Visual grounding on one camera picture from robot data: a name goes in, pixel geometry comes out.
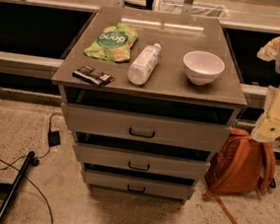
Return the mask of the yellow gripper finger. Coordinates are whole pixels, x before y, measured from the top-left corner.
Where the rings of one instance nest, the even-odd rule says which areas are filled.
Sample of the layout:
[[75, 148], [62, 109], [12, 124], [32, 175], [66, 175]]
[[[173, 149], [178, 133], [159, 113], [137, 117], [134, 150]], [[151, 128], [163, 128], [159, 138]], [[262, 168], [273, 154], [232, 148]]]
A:
[[275, 37], [265, 44], [256, 54], [259, 59], [266, 62], [272, 61], [276, 58], [279, 49], [280, 37]]

